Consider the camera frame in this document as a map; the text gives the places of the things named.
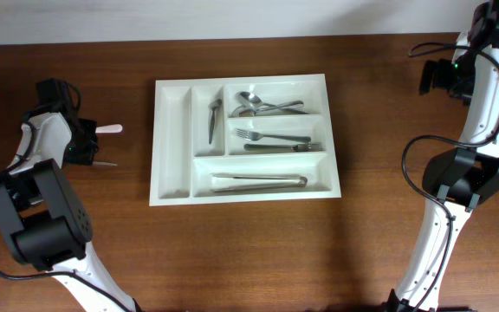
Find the small metal fork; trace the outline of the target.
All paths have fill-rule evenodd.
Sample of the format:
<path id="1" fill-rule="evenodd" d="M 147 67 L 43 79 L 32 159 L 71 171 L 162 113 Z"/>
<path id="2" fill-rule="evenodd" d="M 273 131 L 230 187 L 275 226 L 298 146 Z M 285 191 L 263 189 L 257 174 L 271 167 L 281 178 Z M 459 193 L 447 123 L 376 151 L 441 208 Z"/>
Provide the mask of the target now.
<path id="1" fill-rule="evenodd" d="M 106 161 L 94 161 L 93 166 L 118 166 L 116 163 L 106 162 Z"/>

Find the small metal teaspoon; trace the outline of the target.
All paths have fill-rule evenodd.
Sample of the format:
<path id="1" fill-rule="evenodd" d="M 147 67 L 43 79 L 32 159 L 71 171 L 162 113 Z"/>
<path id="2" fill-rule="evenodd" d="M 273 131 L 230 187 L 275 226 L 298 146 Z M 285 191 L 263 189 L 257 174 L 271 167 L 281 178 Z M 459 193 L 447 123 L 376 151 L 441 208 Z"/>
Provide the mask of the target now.
<path id="1" fill-rule="evenodd" d="M 216 99 L 209 105 L 210 117 L 209 117 L 209 127 L 208 127 L 208 144 L 211 145 L 214 137 L 215 127 L 217 123 L 217 111 L 223 105 L 221 99 Z"/>

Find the metal spoon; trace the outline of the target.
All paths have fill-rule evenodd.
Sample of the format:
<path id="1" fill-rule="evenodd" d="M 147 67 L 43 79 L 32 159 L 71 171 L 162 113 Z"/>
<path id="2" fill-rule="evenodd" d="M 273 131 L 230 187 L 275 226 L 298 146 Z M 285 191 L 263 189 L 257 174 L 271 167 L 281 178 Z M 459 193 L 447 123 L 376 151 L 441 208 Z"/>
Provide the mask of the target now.
<path id="1" fill-rule="evenodd" d="M 247 91 L 242 91 L 238 94 L 238 100 L 241 102 L 241 106 L 244 105 L 246 107 L 250 107 L 253 110 L 257 110 L 260 108 L 264 102 L 259 96 L 257 96 L 254 93 L 247 92 Z M 282 110 L 282 111 L 288 111 L 290 113 L 296 113 L 296 114 L 308 114 L 308 112 L 305 112 L 299 108 L 298 110 Z"/>
<path id="2" fill-rule="evenodd" d="M 260 108 L 257 110 L 253 110 L 250 107 L 246 107 L 244 105 L 237 107 L 232 113 L 231 117 L 241 117 L 243 114 L 250 113 L 251 115 L 255 115 L 257 113 L 261 112 L 267 112 L 267 111 L 272 111 L 272 110 L 298 110 L 299 108 L 304 107 L 304 102 L 303 101 L 291 101 L 291 102 L 286 102 L 278 105 L 274 104 L 269 104 L 269 103 L 264 103 Z"/>

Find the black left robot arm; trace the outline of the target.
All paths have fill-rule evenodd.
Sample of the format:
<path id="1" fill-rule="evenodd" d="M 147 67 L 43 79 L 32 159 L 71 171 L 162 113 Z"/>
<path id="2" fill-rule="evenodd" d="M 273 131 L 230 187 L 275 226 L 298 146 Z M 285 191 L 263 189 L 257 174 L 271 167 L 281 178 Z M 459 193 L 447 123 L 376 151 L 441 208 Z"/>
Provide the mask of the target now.
<path id="1" fill-rule="evenodd" d="M 0 270 L 0 277 L 52 278 L 86 311 L 138 311 L 96 255 L 90 217 L 62 171 L 94 164 L 97 123 L 79 117 L 81 93 L 67 81 L 40 81 L 36 93 L 36 106 L 21 118 L 15 156 L 0 172 L 0 233 L 15 261 L 35 273 Z"/>

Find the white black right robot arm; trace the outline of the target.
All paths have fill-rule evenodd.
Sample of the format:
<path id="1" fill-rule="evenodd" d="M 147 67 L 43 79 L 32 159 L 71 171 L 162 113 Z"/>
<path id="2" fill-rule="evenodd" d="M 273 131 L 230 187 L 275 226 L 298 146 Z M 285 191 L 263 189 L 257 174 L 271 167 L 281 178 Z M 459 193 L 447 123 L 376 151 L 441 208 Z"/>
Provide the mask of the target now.
<path id="1" fill-rule="evenodd" d="M 461 136 L 435 136 L 452 148 L 430 159 L 420 185 L 424 218 L 405 276 L 380 306 L 388 312 L 438 311 L 450 255 L 472 212 L 499 192 L 499 0 L 475 9 L 470 30 L 454 43 L 424 42 L 411 58 L 445 50 L 450 59 L 425 63 L 419 93 L 442 89 L 468 106 Z"/>

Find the white plastic knife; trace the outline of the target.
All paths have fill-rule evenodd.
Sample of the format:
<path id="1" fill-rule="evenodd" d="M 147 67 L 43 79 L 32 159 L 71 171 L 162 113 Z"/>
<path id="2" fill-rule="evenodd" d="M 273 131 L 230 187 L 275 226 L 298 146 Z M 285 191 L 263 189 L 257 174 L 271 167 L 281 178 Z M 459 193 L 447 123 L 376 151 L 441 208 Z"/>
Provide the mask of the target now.
<path id="1" fill-rule="evenodd" d="M 97 134 L 105 133 L 121 133 L 123 131 L 123 126 L 121 124 L 112 124 L 106 126 L 100 126 L 95 129 Z"/>

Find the white plastic cutlery tray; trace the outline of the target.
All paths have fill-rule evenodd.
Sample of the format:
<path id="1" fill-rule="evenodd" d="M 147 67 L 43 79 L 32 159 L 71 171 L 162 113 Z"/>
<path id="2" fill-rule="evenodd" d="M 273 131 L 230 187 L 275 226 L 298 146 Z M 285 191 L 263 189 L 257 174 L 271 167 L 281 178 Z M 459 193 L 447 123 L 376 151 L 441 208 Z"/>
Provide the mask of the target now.
<path id="1" fill-rule="evenodd" d="M 303 101 L 301 110 L 243 114 L 238 94 L 247 91 L 269 104 Z M 212 144 L 208 144 L 209 105 L 221 99 Z M 236 128 L 258 133 L 308 136 L 320 152 L 246 151 L 244 144 L 307 144 L 235 135 Z M 214 173 L 298 175 L 305 187 L 215 193 L 212 189 L 255 185 L 258 180 L 216 179 Z M 326 77 L 280 75 L 215 79 L 163 80 L 155 84 L 152 170 L 149 204 L 195 205 L 309 198 L 338 198 L 340 181 L 329 112 Z"/>

